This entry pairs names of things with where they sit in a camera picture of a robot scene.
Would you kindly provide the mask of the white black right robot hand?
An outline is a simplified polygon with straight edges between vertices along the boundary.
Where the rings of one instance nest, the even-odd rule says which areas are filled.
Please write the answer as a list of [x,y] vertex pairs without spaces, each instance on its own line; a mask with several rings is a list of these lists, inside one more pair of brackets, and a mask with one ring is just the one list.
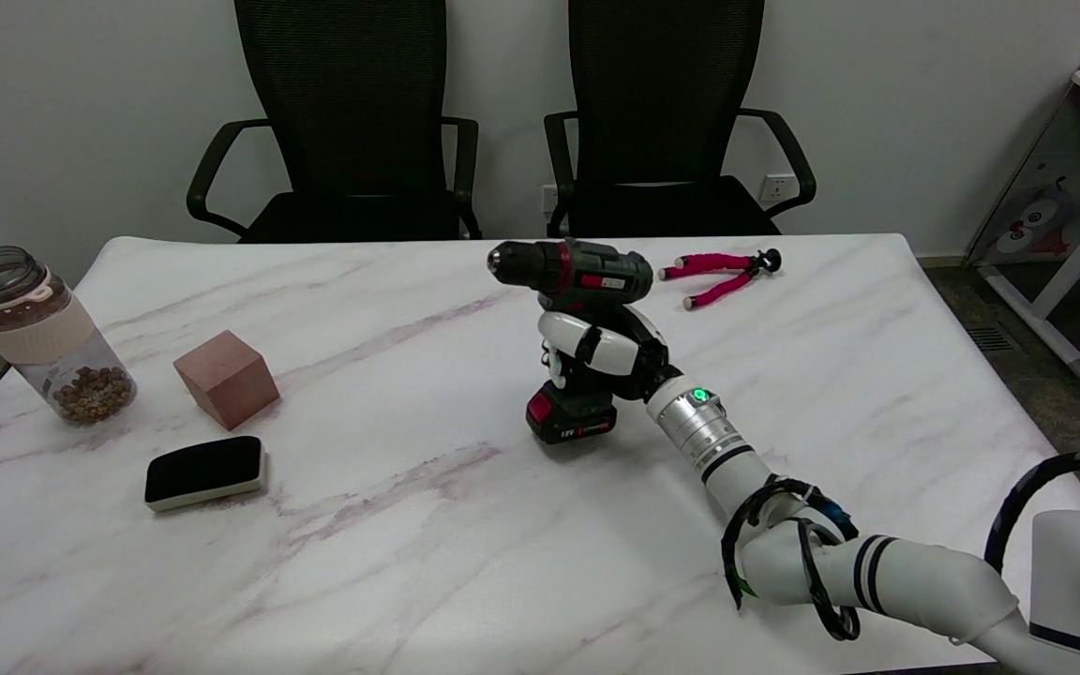
[[663,334],[630,305],[597,312],[550,310],[537,321],[537,330],[543,338],[548,383],[565,394],[609,393],[648,402],[684,376],[669,360]]

